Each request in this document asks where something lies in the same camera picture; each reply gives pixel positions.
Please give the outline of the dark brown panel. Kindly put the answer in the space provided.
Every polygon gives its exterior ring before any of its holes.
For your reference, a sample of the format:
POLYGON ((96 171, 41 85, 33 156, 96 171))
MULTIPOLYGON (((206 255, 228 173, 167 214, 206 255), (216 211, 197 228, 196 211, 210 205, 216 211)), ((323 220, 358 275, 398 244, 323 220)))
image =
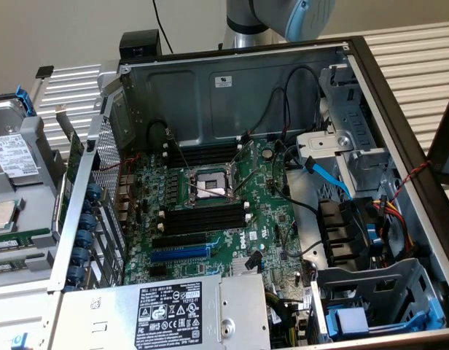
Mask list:
POLYGON ((429 148, 427 160, 442 184, 449 185, 449 102, 429 148))

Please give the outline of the thin steel locking lever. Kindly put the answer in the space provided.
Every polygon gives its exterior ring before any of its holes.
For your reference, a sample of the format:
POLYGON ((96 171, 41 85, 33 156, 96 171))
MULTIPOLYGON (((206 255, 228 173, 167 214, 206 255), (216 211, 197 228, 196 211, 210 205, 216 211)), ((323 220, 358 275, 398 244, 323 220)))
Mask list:
POLYGON ((182 152, 182 150, 181 150, 181 148, 180 148, 180 146, 179 146, 175 136, 173 135, 172 131, 169 128, 166 128, 165 129, 165 134, 166 134, 167 140, 173 142, 173 144, 176 147, 177 151, 179 152, 179 154, 181 156, 181 159, 183 160, 187 170, 189 171, 189 173, 191 173, 191 168, 190 168, 190 166, 189 166, 189 164, 188 164, 188 162, 187 162, 187 160, 186 160, 186 158, 185 158, 185 156, 184 156, 184 154, 183 154, 183 152, 182 152))
POLYGON ((189 183, 195 197, 198 200, 212 199, 212 198, 228 198, 225 188, 217 187, 217 182, 198 182, 197 184, 189 183))

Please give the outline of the blue plastic tab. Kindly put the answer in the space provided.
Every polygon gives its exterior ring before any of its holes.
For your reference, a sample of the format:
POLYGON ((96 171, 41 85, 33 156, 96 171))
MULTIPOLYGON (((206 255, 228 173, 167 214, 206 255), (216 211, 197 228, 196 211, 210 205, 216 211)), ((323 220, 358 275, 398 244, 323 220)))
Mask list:
POLYGON ((383 239, 380 236, 380 228, 376 219, 370 220, 366 224, 367 238, 371 245, 377 247, 383 245, 383 239))

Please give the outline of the silver metal disk bay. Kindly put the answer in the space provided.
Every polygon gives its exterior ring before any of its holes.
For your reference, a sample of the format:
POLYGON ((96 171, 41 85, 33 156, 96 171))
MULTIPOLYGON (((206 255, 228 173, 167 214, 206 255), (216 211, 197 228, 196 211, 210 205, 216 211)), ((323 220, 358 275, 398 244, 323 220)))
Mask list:
POLYGON ((353 197, 379 197, 385 192, 391 156, 376 134, 370 108, 353 69, 331 65, 322 69, 319 83, 322 131, 297 137, 302 162, 310 160, 344 182, 353 197))

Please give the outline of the green graphics card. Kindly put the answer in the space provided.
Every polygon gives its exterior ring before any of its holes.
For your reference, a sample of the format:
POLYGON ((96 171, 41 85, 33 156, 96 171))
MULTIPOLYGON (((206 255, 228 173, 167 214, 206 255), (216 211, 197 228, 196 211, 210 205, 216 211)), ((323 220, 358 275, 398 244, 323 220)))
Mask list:
POLYGON ((80 141, 74 126, 69 120, 66 107, 64 105, 57 105, 55 111, 56 120, 69 140, 69 156, 67 158, 66 172, 63 177, 63 184, 60 191, 60 205, 58 207, 58 225, 60 229, 62 229, 69 210, 69 204, 74 191, 80 161, 85 148, 80 141))

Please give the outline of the grey parts rack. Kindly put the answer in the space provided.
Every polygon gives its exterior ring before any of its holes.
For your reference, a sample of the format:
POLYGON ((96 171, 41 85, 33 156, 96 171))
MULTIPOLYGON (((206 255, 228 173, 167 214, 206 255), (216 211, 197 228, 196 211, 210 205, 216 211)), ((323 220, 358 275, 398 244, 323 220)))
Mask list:
POLYGON ((26 260, 28 269, 0 273, 0 287, 48 279, 62 231, 58 225, 58 207, 66 167, 60 153, 51 150, 44 134, 44 123, 37 115, 24 119, 20 134, 33 151, 39 181, 14 186, 5 173, 0 173, 0 202, 18 201, 17 232, 47 228, 50 234, 40 238, 36 247, 0 251, 0 257, 44 254, 44 257, 26 260))

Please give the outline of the green motherboard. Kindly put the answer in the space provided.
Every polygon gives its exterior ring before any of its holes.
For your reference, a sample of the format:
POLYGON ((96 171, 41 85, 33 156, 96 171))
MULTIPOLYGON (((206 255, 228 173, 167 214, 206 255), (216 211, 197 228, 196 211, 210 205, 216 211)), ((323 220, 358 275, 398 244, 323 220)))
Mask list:
POLYGON ((122 282, 125 285, 173 279, 219 275, 233 277, 233 258, 249 257, 256 250, 262 253, 263 284, 265 288, 283 298, 294 298, 307 287, 316 275, 316 269, 300 254, 301 220, 296 206, 289 200, 289 183, 286 170, 288 158, 275 153, 271 141, 257 139, 243 146, 228 163, 204 166, 229 165, 235 171, 237 194, 246 211, 246 227, 202 232, 211 245, 208 257, 167 262, 150 262, 152 239, 165 237, 157 229, 164 222, 164 210, 193 209, 234 203, 198 205, 187 204, 186 167, 167 167, 170 155, 178 152, 166 147, 163 153, 140 154, 130 159, 123 175, 135 174, 135 190, 120 192, 120 200, 132 204, 129 214, 121 214, 122 228, 128 240, 128 253, 122 282), (274 156, 266 160, 263 149, 272 149, 274 156), (152 278, 148 269, 165 264, 168 275, 152 278))

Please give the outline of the blue disk caddy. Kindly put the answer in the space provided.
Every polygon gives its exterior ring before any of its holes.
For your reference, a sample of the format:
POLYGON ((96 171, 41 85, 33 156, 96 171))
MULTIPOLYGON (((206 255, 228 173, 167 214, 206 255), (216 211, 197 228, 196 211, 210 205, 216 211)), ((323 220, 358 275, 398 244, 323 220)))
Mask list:
POLYGON ((378 307, 331 307, 325 316, 329 338, 347 341, 403 335, 446 328, 445 312, 437 296, 429 290, 411 288, 383 301, 378 307))

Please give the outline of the grey disk bay cage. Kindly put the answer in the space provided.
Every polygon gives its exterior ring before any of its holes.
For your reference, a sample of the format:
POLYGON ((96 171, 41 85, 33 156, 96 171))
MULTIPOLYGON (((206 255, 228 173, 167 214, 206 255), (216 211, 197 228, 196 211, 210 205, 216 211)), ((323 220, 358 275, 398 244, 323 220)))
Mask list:
POLYGON ((305 331, 308 343, 341 342, 329 338, 325 320, 329 308, 359 306, 362 303, 378 307, 407 287, 414 291, 427 289, 436 294, 425 268, 415 258, 380 269, 347 271, 327 268, 318 271, 311 287, 311 308, 305 331))

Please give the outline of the open metal PC case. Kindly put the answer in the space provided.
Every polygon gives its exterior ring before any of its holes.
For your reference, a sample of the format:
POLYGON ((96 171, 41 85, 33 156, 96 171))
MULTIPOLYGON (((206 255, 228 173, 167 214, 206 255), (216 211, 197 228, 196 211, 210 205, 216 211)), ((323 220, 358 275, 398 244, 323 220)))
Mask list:
POLYGON ((52 350, 55 328, 69 292, 124 287, 128 240, 115 203, 120 200, 123 168, 140 154, 179 146, 271 141, 288 158, 289 200, 301 220, 300 254, 316 269, 311 283, 294 298, 265 288, 270 350, 449 350, 449 200, 437 181, 427 147, 416 136, 411 116, 400 106, 386 72, 361 37, 282 44, 242 50, 202 52, 120 61, 102 87, 102 106, 82 144, 85 148, 64 222, 51 276, 52 312, 42 325, 40 347, 52 350), (321 166, 301 161, 297 137, 322 131, 319 77, 331 65, 350 66, 362 88, 376 134, 391 156, 385 192, 372 197, 368 212, 378 221, 382 246, 370 244, 370 269, 415 258, 425 268, 445 312, 441 330, 310 345, 305 336, 312 285, 330 268, 318 224, 319 201, 352 201, 344 182, 321 166), (214 78, 232 76, 233 86, 215 88, 214 78), (66 283, 71 251, 79 230, 87 185, 103 190, 86 263, 85 280, 66 283))

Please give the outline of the silver CPU chip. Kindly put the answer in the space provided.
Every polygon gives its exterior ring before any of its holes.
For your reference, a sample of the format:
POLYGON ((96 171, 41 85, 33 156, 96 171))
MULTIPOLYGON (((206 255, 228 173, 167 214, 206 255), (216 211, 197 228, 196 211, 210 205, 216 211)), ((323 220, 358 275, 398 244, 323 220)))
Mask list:
POLYGON ((17 230, 18 201, 0 202, 0 234, 17 230))

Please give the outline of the blue expansion slot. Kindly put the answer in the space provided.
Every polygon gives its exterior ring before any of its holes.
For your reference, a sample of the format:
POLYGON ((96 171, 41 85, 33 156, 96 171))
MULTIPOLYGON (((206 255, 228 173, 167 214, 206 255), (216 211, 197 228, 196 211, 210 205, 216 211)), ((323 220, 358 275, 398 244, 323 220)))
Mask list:
POLYGON ((211 245, 205 244, 156 250, 150 254, 149 259, 151 263, 162 263, 173 260, 188 260, 193 258, 208 257, 210 253, 211 245))

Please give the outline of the black power supply label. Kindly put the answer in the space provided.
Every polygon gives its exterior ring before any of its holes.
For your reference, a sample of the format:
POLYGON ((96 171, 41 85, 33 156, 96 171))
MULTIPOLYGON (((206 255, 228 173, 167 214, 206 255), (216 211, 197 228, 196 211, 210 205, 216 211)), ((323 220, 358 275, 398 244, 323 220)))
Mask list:
POLYGON ((141 288, 136 349, 163 350, 201 344, 202 296, 200 281, 141 288))

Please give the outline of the grey power supply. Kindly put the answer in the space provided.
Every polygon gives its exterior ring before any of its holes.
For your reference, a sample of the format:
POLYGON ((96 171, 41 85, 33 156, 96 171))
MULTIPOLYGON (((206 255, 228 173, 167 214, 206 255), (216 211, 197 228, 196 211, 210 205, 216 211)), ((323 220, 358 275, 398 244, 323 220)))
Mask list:
POLYGON ((193 281, 202 283, 203 342, 163 350, 270 350, 265 291, 258 274, 69 292, 63 296, 52 350, 137 350, 140 289, 193 281))

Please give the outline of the silver hard disk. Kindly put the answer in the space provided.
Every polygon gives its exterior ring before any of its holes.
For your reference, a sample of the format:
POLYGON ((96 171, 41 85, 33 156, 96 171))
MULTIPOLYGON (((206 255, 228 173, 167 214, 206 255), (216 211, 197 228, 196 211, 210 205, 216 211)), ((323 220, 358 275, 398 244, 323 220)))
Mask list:
POLYGON ((24 103, 17 97, 0 96, 0 173, 5 173, 14 186, 39 181, 33 151, 20 134, 20 127, 27 116, 24 103))

